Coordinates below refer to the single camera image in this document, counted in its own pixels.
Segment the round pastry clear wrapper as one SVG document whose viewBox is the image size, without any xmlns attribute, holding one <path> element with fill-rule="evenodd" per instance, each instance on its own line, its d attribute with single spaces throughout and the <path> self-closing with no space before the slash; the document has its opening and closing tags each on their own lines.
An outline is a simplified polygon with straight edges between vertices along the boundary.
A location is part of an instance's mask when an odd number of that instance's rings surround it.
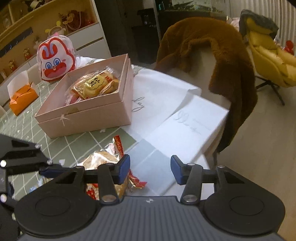
<svg viewBox="0 0 296 241">
<path fill-rule="evenodd" d="M 114 136 L 111 143 L 78 164 L 86 171 L 87 195 L 94 200 L 114 202 L 122 198 L 128 188 L 143 189 L 147 183 L 133 175 L 130 164 L 120 136 Z"/>
</svg>

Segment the rice cracker pack yellow label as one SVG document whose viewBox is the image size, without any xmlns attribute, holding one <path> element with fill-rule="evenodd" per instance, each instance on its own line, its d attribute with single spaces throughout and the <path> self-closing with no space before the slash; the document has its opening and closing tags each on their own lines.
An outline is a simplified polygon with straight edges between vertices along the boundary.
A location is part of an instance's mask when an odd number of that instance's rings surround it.
<svg viewBox="0 0 296 241">
<path fill-rule="evenodd" d="M 106 67 L 78 78 L 71 85 L 70 91 L 82 100 L 86 100 L 115 92 L 119 83 L 114 70 Z"/>
</svg>

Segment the green checked tablecloth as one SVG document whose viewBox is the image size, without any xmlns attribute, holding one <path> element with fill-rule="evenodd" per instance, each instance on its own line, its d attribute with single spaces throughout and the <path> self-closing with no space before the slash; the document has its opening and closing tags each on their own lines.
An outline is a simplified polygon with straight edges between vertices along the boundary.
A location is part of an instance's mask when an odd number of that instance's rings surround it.
<svg viewBox="0 0 296 241">
<path fill-rule="evenodd" d="M 49 138 L 39 127 L 35 114 L 55 86 L 55 84 L 44 82 L 38 84 L 37 90 L 39 90 L 40 97 L 19 116 L 15 116 L 9 109 L 5 111 L 1 117 L 1 133 L 39 144 L 42 152 L 52 159 L 54 163 L 66 167 L 72 167 L 82 162 L 95 150 L 105 147 L 116 135 L 120 136 L 125 151 L 137 142 L 120 127 L 53 139 Z"/>
</svg>

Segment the orange tissue box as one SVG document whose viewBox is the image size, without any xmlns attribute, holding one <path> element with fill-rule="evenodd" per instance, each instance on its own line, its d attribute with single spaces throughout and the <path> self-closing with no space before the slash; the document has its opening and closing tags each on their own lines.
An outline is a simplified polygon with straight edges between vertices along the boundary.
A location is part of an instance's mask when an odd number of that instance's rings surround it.
<svg viewBox="0 0 296 241">
<path fill-rule="evenodd" d="M 17 90 L 12 96 L 9 107 L 14 115 L 18 116 L 38 97 L 39 95 L 35 90 L 35 84 L 33 82 L 26 84 Z"/>
</svg>

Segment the white paper sheets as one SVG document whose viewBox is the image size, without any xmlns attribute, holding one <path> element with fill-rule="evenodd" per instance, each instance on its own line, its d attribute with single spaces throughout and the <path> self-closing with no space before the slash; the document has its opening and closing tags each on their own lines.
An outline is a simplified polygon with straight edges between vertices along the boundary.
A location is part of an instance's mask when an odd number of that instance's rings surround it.
<svg viewBox="0 0 296 241">
<path fill-rule="evenodd" d="M 180 196 L 183 189 L 171 172 L 171 156 L 208 168 L 204 149 L 221 131 L 228 110 L 178 78 L 138 66 L 133 66 L 132 73 L 131 125 L 90 132 L 95 144 L 78 164 L 118 135 L 130 155 L 132 173 L 146 183 L 143 189 L 130 188 L 129 195 Z"/>
</svg>

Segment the white tissue sheet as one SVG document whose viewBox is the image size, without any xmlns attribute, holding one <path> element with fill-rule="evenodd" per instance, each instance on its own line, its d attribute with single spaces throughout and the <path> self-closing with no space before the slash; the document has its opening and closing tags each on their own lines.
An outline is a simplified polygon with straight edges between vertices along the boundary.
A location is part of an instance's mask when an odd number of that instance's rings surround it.
<svg viewBox="0 0 296 241">
<path fill-rule="evenodd" d="M 29 76 L 27 70 L 18 74 L 8 84 L 9 97 L 12 98 L 12 96 L 25 85 L 29 85 Z"/>
</svg>

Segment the pink cardboard gift box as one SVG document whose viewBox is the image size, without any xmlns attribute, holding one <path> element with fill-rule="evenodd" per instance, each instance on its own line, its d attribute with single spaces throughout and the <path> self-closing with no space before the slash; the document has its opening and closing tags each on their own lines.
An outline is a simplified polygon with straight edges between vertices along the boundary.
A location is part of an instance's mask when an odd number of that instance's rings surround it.
<svg viewBox="0 0 296 241">
<path fill-rule="evenodd" d="M 114 93 L 66 105 L 67 89 L 81 76 L 110 67 L 119 74 Z M 130 125 L 132 122 L 133 70 L 128 54 L 86 65 L 67 73 L 55 86 L 35 118 L 50 137 Z"/>
</svg>

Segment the cream dining chair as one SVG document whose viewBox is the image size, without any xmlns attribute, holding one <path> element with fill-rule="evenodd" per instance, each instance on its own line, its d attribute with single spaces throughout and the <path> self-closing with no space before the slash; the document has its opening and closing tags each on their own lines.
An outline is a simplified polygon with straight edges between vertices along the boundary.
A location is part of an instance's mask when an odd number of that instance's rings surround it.
<svg viewBox="0 0 296 241">
<path fill-rule="evenodd" d="M 35 85 L 38 85 L 41 80 L 41 75 L 39 73 L 39 65 L 35 64 L 27 70 L 29 83 L 33 82 Z"/>
</svg>

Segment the brown fleece jacket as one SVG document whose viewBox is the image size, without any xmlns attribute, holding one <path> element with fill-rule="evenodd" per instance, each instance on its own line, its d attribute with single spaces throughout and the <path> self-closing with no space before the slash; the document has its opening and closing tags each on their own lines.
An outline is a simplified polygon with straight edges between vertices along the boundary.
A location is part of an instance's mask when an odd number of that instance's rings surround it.
<svg viewBox="0 0 296 241">
<path fill-rule="evenodd" d="M 230 102 L 230 111 L 217 151 L 222 152 L 257 104 L 255 75 L 240 33 L 225 21 L 207 17 L 185 18 L 165 32 L 158 50 L 155 69 L 167 73 L 177 68 L 189 73 L 195 51 L 210 48 L 214 70 L 208 85 L 212 94 Z"/>
</svg>

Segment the red white rabbit bag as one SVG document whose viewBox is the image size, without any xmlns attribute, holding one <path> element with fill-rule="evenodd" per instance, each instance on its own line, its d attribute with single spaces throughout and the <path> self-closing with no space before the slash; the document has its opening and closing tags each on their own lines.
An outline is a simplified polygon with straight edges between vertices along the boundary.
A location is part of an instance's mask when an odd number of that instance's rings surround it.
<svg viewBox="0 0 296 241">
<path fill-rule="evenodd" d="M 37 49 L 37 64 L 41 80 L 51 82 L 62 78 L 77 65 L 72 41 L 64 35 L 48 38 Z"/>
</svg>

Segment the yellow lounge chair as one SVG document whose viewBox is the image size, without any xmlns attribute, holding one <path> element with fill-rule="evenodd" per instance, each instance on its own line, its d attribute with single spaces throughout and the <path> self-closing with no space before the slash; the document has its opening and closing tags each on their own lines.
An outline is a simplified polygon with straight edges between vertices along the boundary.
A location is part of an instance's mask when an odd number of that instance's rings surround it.
<svg viewBox="0 0 296 241">
<path fill-rule="evenodd" d="M 278 89 L 295 87 L 295 56 L 275 42 L 278 29 L 271 18 L 248 9 L 241 11 L 239 31 L 248 40 L 256 78 L 263 81 L 256 89 L 270 86 L 284 106 Z"/>
</svg>

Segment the black water dispenser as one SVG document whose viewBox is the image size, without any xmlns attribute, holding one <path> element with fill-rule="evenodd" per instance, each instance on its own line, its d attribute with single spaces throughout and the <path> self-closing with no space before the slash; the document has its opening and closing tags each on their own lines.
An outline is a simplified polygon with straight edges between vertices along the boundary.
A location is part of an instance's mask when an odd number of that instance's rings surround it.
<svg viewBox="0 0 296 241">
<path fill-rule="evenodd" d="M 132 27 L 132 31 L 138 60 L 146 64 L 155 63 L 159 49 L 159 36 L 154 9 L 140 9 L 137 15 L 140 16 L 142 24 Z"/>
</svg>

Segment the glass fish tank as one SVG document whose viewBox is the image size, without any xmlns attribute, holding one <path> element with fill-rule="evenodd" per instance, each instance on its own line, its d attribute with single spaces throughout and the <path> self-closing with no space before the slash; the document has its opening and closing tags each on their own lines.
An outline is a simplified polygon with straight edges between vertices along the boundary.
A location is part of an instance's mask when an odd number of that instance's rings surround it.
<svg viewBox="0 0 296 241">
<path fill-rule="evenodd" d="M 163 0 L 155 1 L 158 11 L 206 11 L 227 13 L 230 1 L 227 0 Z"/>
</svg>

